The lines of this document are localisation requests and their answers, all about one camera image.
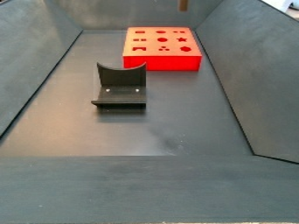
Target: gray floor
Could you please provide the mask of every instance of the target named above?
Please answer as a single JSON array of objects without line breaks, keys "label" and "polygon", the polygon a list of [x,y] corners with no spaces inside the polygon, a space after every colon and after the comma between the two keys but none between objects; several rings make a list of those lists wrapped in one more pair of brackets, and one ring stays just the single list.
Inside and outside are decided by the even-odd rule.
[{"label": "gray floor", "polygon": [[206,55],[149,73],[145,113],[90,103],[125,36],[81,36],[2,139],[0,222],[298,222],[299,166],[251,155]]},{"label": "gray floor", "polygon": [[251,155],[207,57],[149,72],[146,111],[105,111],[97,63],[122,67],[126,33],[86,31],[0,143],[0,156]]}]

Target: black plastic piece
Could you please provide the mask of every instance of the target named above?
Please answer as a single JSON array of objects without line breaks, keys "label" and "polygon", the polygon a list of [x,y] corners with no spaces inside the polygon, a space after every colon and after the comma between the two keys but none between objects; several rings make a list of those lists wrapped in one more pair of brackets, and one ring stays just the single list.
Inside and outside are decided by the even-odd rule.
[{"label": "black plastic piece", "polygon": [[97,106],[146,105],[146,63],[130,69],[114,69],[98,63],[98,74],[102,88]]}]

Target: hole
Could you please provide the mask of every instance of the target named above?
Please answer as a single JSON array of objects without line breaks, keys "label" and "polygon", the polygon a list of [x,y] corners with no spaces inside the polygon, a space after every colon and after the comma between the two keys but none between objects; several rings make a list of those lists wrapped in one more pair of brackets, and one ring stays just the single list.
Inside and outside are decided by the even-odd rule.
[{"label": "hole", "polygon": [[178,38],[179,42],[186,42],[187,38]]},{"label": "hole", "polygon": [[159,38],[158,41],[166,42],[169,39],[167,38]]},{"label": "hole", "polygon": [[137,50],[146,51],[146,47],[145,46],[135,46],[134,51],[137,51]]},{"label": "hole", "polygon": [[183,46],[182,47],[182,51],[185,51],[185,52],[190,52],[193,49],[189,47],[189,46]]},{"label": "hole", "polygon": [[159,51],[170,51],[170,49],[166,48],[166,46],[162,46],[162,48],[159,49]]}]

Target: star-shaped hole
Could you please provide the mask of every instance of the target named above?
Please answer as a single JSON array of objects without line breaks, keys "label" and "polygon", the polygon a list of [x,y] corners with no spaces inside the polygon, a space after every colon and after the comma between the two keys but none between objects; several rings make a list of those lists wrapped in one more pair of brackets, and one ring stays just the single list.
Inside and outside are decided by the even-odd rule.
[{"label": "star-shaped hole", "polygon": [[179,42],[186,42],[187,38],[178,38]]}]

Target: red shape sorter block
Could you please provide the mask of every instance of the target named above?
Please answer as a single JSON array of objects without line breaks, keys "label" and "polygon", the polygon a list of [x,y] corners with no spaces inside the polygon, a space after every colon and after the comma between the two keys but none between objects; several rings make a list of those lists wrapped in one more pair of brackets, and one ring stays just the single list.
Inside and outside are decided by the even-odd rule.
[{"label": "red shape sorter block", "polygon": [[123,52],[125,68],[198,71],[202,52],[187,27],[130,27]]}]

